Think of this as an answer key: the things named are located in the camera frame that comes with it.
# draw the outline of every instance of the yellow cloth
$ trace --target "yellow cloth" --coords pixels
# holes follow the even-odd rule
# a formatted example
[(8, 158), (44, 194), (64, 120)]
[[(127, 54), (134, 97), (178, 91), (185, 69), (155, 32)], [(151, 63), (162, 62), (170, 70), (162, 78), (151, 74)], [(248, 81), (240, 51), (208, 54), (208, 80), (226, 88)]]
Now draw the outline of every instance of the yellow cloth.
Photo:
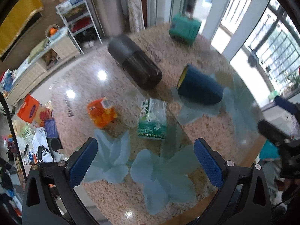
[(43, 10), (40, 0), (18, 0), (0, 26), (0, 56), (2, 56), (22, 32), (28, 21)]

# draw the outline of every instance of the black cylinder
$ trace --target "black cylinder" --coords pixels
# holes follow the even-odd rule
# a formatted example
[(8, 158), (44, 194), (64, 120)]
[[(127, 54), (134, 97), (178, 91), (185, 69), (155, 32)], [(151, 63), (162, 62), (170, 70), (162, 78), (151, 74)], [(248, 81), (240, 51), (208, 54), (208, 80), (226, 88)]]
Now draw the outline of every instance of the black cylinder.
[(115, 37), (108, 52), (142, 89), (151, 90), (161, 81), (161, 70), (126, 35)]

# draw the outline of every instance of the dark blue cup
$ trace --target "dark blue cup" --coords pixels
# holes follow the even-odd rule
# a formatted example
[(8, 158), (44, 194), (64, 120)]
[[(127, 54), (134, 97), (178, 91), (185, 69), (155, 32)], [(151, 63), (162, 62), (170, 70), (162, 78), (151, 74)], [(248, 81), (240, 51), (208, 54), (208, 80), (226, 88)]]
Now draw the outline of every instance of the dark blue cup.
[(190, 101), (214, 105), (222, 100), (223, 88), (212, 77), (188, 64), (177, 84), (178, 94)]

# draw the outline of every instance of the green tissue package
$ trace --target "green tissue package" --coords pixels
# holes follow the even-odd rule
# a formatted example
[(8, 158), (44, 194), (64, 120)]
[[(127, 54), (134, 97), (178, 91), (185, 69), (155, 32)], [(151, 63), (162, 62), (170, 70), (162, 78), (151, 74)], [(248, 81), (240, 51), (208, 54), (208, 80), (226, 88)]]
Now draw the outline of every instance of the green tissue package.
[(169, 29), (170, 37), (191, 46), (199, 32), (201, 22), (181, 14), (176, 14)]
[(167, 103), (158, 99), (146, 99), (141, 104), (138, 136), (163, 140), (167, 135)]

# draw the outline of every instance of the white shelf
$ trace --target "white shelf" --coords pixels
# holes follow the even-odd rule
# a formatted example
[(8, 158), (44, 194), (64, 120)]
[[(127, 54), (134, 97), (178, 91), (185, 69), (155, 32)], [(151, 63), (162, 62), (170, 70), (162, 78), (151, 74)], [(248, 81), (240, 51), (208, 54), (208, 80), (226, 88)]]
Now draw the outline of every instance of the white shelf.
[(82, 5), (82, 4), (85, 4), (85, 0), (74, 4), (70, 10), (68, 10), (67, 12), (62, 13), (62, 15), (69, 13), (73, 8), (78, 7), (78, 6)]
[(68, 22), (68, 25), (72, 24), (72, 23), (75, 23), (77, 22), (78, 20), (84, 18), (84, 17), (87, 17), (89, 16), (90, 14), (88, 12), (82, 14), (81, 16), (77, 17), (76, 19), (73, 19), (72, 21)]
[(90, 24), (90, 25), (87, 25), (87, 26), (81, 28), (80, 30), (77, 30), (77, 31), (75, 31), (75, 32), (73, 33), (73, 36), (78, 35), (79, 33), (83, 32), (83, 31), (85, 31), (85, 30), (87, 30), (88, 28), (93, 27), (93, 26), (94, 26), (93, 24)]
[[(62, 12), (59, 10), (59, 8), (61, 7), (62, 3), (56, 6), (56, 13), (61, 17), (62, 21), (64, 22), (65, 26), (67, 27), (67, 29), (68, 29), (68, 31), (69, 31), (69, 33), (70, 33), (70, 36), (71, 36), (72, 39), (74, 40), (74, 42), (75, 42), (76, 47), (78, 48), (78, 50), (80, 50), (81, 53), (83, 54), (83, 51), (82, 51), (81, 47), (79, 46), (77, 40), (74, 38), (74, 36), (75, 36), (75, 35), (78, 35), (79, 33), (83, 32), (83, 31), (85, 31), (86, 29), (91, 28), (91, 27), (94, 27), (95, 32), (96, 32), (96, 34), (97, 34), (97, 36), (98, 36), (98, 39), (99, 39), (100, 43), (102, 43), (101, 38), (100, 38), (100, 36), (99, 36), (99, 33), (98, 33), (98, 31), (97, 31), (96, 25), (95, 25), (95, 23), (94, 23), (94, 20), (93, 20), (93, 18), (92, 18), (92, 16), (91, 16), (90, 9), (89, 9), (89, 7), (88, 7), (88, 5), (87, 5), (87, 3), (86, 3), (86, 0), (83, 0), (83, 1), (80, 1), (80, 2), (78, 2), (78, 3), (76, 3), (76, 4), (74, 4), (74, 5), (72, 6), (72, 8), (71, 8), (68, 12), (64, 12), (64, 13), (62, 13)], [(76, 19), (73, 19), (72, 21), (67, 22), (66, 18), (63, 16), (63, 14), (69, 13), (73, 8), (75, 8), (75, 7), (77, 7), (77, 6), (80, 6), (81, 4), (85, 4), (86, 9), (87, 9), (87, 13), (84, 13), (84, 14), (78, 16)], [(72, 33), (72, 31), (71, 31), (71, 29), (70, 29), (70, 25), (71, 25), (72, 23), (74, 23), (74, 22), (77, 22), (78, 20), (80, 20), (80, 19), (82, 19), (82, 18), (84, 18), (84, 17), (87, 17), (87, 16), (89, 16), (89, 17), (91, 18), (91, 23), (90, 23), (89, 25), (87, 25), (87, 26), (81, 28), (80, 30), (75, 31), (74, 33)]]

